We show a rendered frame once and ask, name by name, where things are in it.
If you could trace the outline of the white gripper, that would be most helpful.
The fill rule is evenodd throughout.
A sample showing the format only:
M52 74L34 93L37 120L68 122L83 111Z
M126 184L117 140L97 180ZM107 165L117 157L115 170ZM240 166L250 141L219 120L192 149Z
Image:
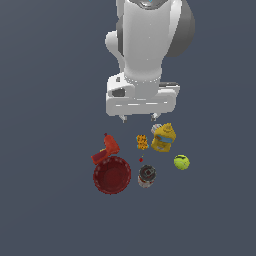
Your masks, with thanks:
M109 116L120 116L123 123L126 115L151 114L151 122L163 113L172 112L176 106L176 98L180 85L176 82L161 82L157 94L146 99L135 96L135 86L129 84L124 74L111 76L107 82L106 113Z

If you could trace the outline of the small orange toy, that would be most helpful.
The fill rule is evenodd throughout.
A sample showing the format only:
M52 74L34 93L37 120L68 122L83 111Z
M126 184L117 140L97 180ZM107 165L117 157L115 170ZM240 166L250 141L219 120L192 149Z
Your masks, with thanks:
M136 141L137 141L138 149L145 150L148 148L148 141L147 141L147 137L145 135L138 135L136 137Z

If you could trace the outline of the yellow mustard bottle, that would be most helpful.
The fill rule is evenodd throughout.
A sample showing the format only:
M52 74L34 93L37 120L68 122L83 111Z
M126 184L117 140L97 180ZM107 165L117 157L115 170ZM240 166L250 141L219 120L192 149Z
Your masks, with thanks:
M176 139L176 133L171 123L166 123L158 128L153 134L151 147L158 152L169 152L172 143Z

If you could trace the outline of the red power drill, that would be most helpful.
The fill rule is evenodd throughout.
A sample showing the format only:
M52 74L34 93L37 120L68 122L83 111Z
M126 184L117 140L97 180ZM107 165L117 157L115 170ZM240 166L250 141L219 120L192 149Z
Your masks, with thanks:
M104 145L105 148L103 150L92 156L92 161L95 165L108 158L110 155L117 154L120 151L119 145L114 137L107 133L104 134Z

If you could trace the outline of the grey tin can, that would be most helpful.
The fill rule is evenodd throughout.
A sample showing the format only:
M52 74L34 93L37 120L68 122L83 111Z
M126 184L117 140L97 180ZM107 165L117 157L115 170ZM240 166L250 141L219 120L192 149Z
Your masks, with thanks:
M156 169L151 165L143 165L139 170L138 184L142 188L149 188L156 179Z

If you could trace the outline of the yellow-green tennis ball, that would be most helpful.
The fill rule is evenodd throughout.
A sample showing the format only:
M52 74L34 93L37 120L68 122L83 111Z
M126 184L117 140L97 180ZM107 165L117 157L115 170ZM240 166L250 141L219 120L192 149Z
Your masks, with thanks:
M180 170L185 170L189 167L190 161L185 155L177 155L174 158L174 165Z

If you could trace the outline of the dark red bowl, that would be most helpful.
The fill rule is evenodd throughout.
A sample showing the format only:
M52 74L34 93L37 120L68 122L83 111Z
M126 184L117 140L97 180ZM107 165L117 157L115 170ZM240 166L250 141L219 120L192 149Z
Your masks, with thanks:
M101 161L93 173L93 181L97 189L109 195L123 191L130 180L130 165L117 156L108 157Z

